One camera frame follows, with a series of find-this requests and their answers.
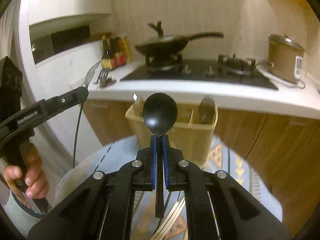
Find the person's arm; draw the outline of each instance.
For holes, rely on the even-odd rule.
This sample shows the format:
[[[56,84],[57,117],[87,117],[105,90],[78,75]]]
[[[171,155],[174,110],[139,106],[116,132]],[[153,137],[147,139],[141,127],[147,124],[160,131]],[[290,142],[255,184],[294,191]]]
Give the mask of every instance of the person's arm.
[[[42,160],[36,147],[31,144],[27,153],[28,171],[25,182],[28,186],[26,194],[30,198],[43,198],[49,191],[49,183],[42,169]],[[17,188],[15,180],[21,178],[22,170],[18,166],[8,165],[4,169],[4,179],[11,192],[4,210],[15,227],[25,237],[29,230],[44,216],[36,214],[23,193]]]

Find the white countertop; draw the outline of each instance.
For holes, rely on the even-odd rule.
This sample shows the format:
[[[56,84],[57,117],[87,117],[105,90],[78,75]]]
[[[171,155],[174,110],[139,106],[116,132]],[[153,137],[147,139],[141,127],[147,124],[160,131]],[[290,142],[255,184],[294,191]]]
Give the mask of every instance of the white countertop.
[[[218,107],[254,112],[265,112],[320,119],[320,94],[311,84],[304,89],[287,88],[276,84],[279,90],[271,90],[248,85],[187,80],[135,80],[119,81],[143,62],[133,62],[110,73],[117,83],[99,88],[97,80],[101,66],[97,69],[88,87],[88,99],[133,101],[146,99],[153,93],[170,95],[176,102],[199,104],[205,95],[212,95]]]

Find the patterned tablecloth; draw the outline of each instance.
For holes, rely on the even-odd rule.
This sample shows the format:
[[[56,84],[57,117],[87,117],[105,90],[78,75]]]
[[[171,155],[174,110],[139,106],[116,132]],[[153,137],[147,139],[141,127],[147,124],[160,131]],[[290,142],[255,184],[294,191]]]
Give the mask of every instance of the patterned tablecloth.
[[[66,195],[94,171],[103,171],[105,173],[117,171],[123,164],[134,160],[138,150],[139,146],[135,136],[105,146],[102,150],[90,156],[76,167],[76,169],[71,170],[64,176],[62,182],[57,187],[56,203],[63,200]],[[258,174],[245,160],[228,149],[217,137],[212,139],[209,159],[204,169],[208,172],[216,172],[218,170],[228,172],[240,185],[282,221],[282,208],[280,203],[270,194]],[[155,191],[143,193],[142,198],[141,195],[142,192],[136,192],[134,208],[136,208],[139,200],[141,201],[132,220],[131,239],[158,239],[155,236],[153,237],[154,231],[159,223],[159,219],[155,218]],[[168,195],[169,192],[164,190],[165,200]],[[164,217],[166,218],[166,216],[168,216],[172,207],[175,206],[176,201],[183,201],[183,199],[183,192],[173,192]],[[180,215],[176,217],[177,219],[172,222],[173,224],[168,226],[168,232],[165,235],[163,234],[161,238],[171,240],[183,239],[187,227],[185,207],[182,208]]]

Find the rice cooker lid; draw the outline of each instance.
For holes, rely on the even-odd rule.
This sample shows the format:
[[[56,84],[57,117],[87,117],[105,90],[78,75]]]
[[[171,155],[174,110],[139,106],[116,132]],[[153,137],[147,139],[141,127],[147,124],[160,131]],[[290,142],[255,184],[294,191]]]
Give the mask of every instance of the rice cooker lid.
[[[277,35],[277,34],[271,34],[269,36],[269,41],[274,41],[274,42],[279,42],[279,43],[283,43],[283,44],[287,44],[289,46],[292,46],[296,49],[299,49],[301,50],[302,52],[304,52],[304,48],[302,46],[300,46],[299,43],[293,41],[293,40],[290,40],[288,38],[288,36],[281,36],[281,35]]]

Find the human hand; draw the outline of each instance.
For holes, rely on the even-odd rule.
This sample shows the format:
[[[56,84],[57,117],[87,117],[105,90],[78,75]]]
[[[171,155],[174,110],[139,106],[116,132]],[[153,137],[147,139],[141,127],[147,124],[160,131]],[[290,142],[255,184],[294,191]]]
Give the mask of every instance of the human hand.
[[[26,194],[29,198],[44,198],[49,189],[47,177],[42,169],[42,159],[39,156],[38,150],[33,144],[30,144],[26,160],[29,163],[25,177],[25,182],[28,186]],[[4,179],[7,182],[10,190],[16,195],[18,200],[28,206],[28,202],[22,192],[18,189],[16,179],[20,179],[22,170],[18,166],[7,165],[4,168]]]

